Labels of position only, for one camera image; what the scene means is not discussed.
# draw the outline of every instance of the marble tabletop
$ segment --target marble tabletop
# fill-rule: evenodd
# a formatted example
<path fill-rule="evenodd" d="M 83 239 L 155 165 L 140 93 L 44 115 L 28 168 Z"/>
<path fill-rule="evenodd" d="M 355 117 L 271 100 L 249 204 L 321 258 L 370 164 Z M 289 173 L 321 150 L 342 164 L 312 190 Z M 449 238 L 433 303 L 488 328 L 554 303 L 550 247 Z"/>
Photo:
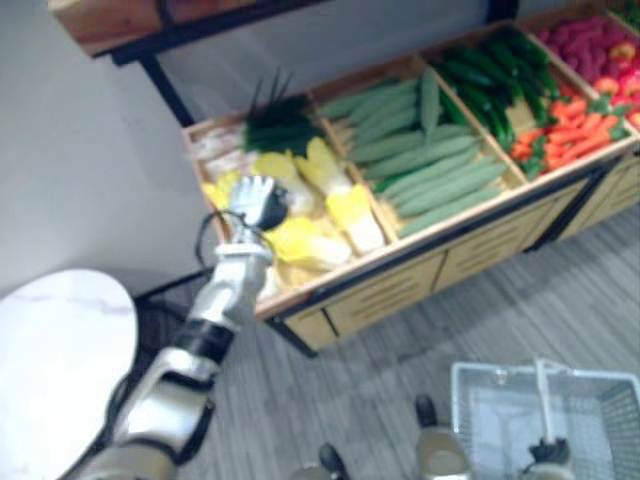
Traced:
<path fill-rule="evenodd" d="M 97 271 L 48 275 L 0 300 L 0 480 L 53 480 L 82 456 L 136 341 L 131 298 Z"/>

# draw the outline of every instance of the striped carpet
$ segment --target striped carpet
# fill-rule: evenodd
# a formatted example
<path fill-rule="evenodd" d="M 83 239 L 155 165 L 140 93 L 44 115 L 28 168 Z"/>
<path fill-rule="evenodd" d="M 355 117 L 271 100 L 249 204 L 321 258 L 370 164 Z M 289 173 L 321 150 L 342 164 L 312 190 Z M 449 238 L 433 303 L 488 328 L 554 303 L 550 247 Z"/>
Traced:
<path fill-rule="evenodd" d="M 194 286 L 172 292 L 187 302 Z M 353 480 L 415 479 L 412 401 L 446 421 L 456 361 L 535 354 L 640 374 L 640 206 L 519 255 L 343 340 L 314 360 L 246 328 L 216 386 L 218 410 L 181 480 L 284 480 L 334 443 Z"/>

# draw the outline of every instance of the cucumber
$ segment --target cucumber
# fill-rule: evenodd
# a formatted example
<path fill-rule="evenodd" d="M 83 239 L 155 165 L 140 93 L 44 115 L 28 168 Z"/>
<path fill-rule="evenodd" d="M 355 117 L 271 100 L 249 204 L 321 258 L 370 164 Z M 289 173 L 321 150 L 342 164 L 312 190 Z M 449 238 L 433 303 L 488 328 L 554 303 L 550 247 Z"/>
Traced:
<path fill-rule="evenodd" d="M 460 98 L 465 101 L 472 101 L 482 110 L 490 110 L 493 107 L 491 98 L 486 95 L 481 89 L 473 85 L 461 85 L 460 86 Z"/>
<path fill-rule="evenodd" d="M 407 192 L 413 191 L 413 194 L 415 194 L 415 189 L 419 189 L 418 191 L 422 192 L 430 182 L 448 177 L 449 174 L 453 174 L 459 170 L 464 170 L 477 153 L 477 149 L 470 149 L 438 160 L 433 165 L 421 168 L 407 175 L 405 178 L 398 180 L 394 185 L 389 187 L 384 192 L 383 198 L 388 199 L 394 205 L 401 205 L 411 199 L 411 195 Z"/>
<path fill-rule="evenodd" d="M 391 85 L 389 80 L 374 85 L 371 88 L 364 90 L 363 92 L 352 93 L 351 95 L 344 95 L 336 100 L 332 100 L 324 104 L 320 108 L 320 114 L 323 117 L 329 119 L 340 118 L 349 115 L 351 111 L 360 105 L 360 103 L 366 101 L 368 98 L 377 95 L 382 89 L 385 89 Z"/>
<path fill-rule="evenodd" d="M 480 87 L 493 87 L 495 82 L 491 77 L 484 74 L 475 67 L 458 60 L 447 60 L 442 64 L 444 71 L 454 79 L 472 83 Z"/>
<path fill-rule="evenodd" d="M 511 77 L 482 50 L 471 50 L 468 47 L 455 47 L 451 49 L 450 56 L 476 67 L 499 84 L 508 85 L 512 82 Z"/>
<path fill-rule="evenodd" d="M 536 123 L 539 127 L 546 126 L 548 121 L 547 109 L 540 101 L 539 92 L 536 90 L 535 86 L 530 84 L 529 82 L 522 83 L 522 91 L 524 92 L 524 99 L 529 105 L 529 109 L 533 114 L 533 117 L 536 119 Z"/>
<path fill-rule="evenodd" d="M 447 95 L 444 90 L 440 90 L 440 103 L 452 122 L 458 125 L 467 125 L 467 119 L 464 114 L 460 111 L 458 106 L 453 103 L 453 100 L 449 98 L 449 95 Z"/>
<path fill-rule="evenodd" d="M 560 90 L 558 89 L 556 81 L 549 73 L 549 70 L 546 68 L 538 69 L 538 80 L 544 85 L 553 100 L 560 98 Z"/>
<path fill-rule="evenodd" d="M 468 176 L 473 176 L 476 173 L 481 172 L 488 165 L 492 165 L 495 160 L 495 156 L 490 155 L 488 157 L 482 158 L 477 162 L 468 163 L 467 161 L 466 164 L 461 165 L 453 170 L 449 170 L 439 176 L 432 178 L 431 180 L 413 185 L 412 187 L 408 187 L 402 193 L 395 195 L 393 198 L 390 198 L 389 201 L 395 208 L 400 208 L 402 205 L 413 201 L 413 199 L 419 197 L 428 190 L 438 188 L 442 184 L 455 182 L 461 178 L 467 178 Z M 440 162 L 438 162 L 438 164 L 441 162 L 449 163 L 449 160 L 441 160 Z"/>
<path fill-rule="evenodd" d="M 411 217 L 445 205 L 494 181 L 502 175 L 506 168 L 505 165 L 485 165 L 481 171 L 475 172 L 473 175 L 467 175 L 452 182 L 440 183 L 439 186 L 398 207 L 398 215 Z"/>
<path fill-rule="evenodd" d="M 399 96 L 394 101 L 389 102 L 380 108 L 376 113 L 364 120 L 357 126 L 356 135 L 360 135 L 371 128 L 375 128 L 380 122 L 398 112 L 411 110 L 418 103 L 418 96 L 415 92 L 409 92 Z"/>
<path fill-rule="evenodd" d="M 367 170 L 365 177 L 384 178 L 389 175 L 408 172 L 409 170 L 430 165 L 442 158 L 470 149 L 474 145 L 477 145 L 477 143 L 478 140 L 476 137 L 468 135 L 464 137 L 446 138 L 439 142 L 432 142 L 430 145 L 421 145 L 401 155 L 377 162 Z"/>
<path fill-rule="evenodd" d="M 511 54 L 511 50 L 507 48 L 499 40 L 492 40 L 483 45 L 487 54 L 502 67 L 502 69 L 511 77 L 517 78 L 520 74 L 518 70 L 518 61 Z"/>
<path fill-rule="evenodd" d="M 359 104 L 349 114 L 349 122 L 358 125 L 374 115 L 379 109 L 393 102 L 396 98 L 415 92 L 418 87 L 418 80 L 407 80 L 392 87 L 387 87 L 370 98 L 366 102 Z"/>
<path fill-rule="evenodd" d="M 421 131 L 402 132 L 363 146 L 358 146 L 349 152 L 348 158 L 355 163 L 375 162 L 415 149 L 423 143 L 424 134 Z"/>
<path fill-rule="evenodd" d="M 458 125 L 454 123 L 443 123 L 442 125 L 438 125 L 436 129 L 433 131 L 433 135 L 431 136 L 431 141 L 436 142 L 440 140 L 444 140 L 445 138 L 458 137 L 462 135 L 472 135 L 473 130 L 471 127 L 466 125 Z"/>
<path fill-rule="evenodd" d="M 443 205 L 438 208 L 425 213 L 424 215 L 416 218 L 411 223 L 405 225 L 398 232 L 400 238 L 408 237 L 420 230 L 424 230 L 431 225 L 434 225 L 442 220 L 446 220 L 449 217 L 462 213 L 468 208 L 475 207 L 493 197 L 500 194 L 500 189 L 497 187 L 485 188 L 483 190 L 477 190 L 469 193 L 458 200 L 454 200 L 451 203 Z"/>
<path fill-rule="evenodd" d="M 420 124 L 425 143 L 429 144 L 440 114 L 440 87 L 431 68 L 425 70 L 420 80 Z"/>
<path fill-rule="evenodd" d="M 418 108 L 414 107 L 408 110 L 394 113 L 384 120 L 380 120 L 375 126 L 372 126 L 364 131 L 358 131 L 356 137 L 357 148 L 364 147 L 375 141 L 380 141 L 381 138 L 397 132 L 398 130 L 405 130 L 411 128 L 418 121 L 419 113 Z"/>

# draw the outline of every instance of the robotic arm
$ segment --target robotic arm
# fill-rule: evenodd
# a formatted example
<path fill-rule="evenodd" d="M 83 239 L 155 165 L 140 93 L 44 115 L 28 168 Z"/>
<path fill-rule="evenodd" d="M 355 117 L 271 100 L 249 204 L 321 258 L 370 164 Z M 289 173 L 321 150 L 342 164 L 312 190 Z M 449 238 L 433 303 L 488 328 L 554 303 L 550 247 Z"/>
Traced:
<path fill-rule="evenodd" d="M 81 480 L 170 480 L 197 453 L 215 408 L 215 377 L 236 333 L 253 320 L 272 263 L 260 231 L 284 220 L 285 195 L 271 178 L 245 177 L 235 185 L 232 243 L 216 249 L 212 280 L 125 402 L 112 445 L 81 471 Z"/>

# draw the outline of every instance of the gray wall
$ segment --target gray wall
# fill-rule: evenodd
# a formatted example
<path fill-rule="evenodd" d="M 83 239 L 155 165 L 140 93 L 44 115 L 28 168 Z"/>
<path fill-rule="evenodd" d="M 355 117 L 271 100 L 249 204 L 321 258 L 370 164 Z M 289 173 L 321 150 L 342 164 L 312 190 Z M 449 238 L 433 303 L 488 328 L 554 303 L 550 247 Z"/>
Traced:
<path fill-rule="evenodd" d="M 42 0 L 0 2 L 0 294 L 95 267 L 133 292 L 196 269 L 204 207 L 143 71 L 92 61 Z"/>
<path fill-rule="evenodd" d="M 335 0 L 161 62 L 199 119 L 219 117 L 246 108 L 278 66 L 304 88 L 473 28 L 487 1 Z M 132 292 L 194 271 L 204 207 L 144 72 L 87 58 L 42 0 L 0 2 L 0 64 L 0 295 L 68 267 L 105 270 Z"/>

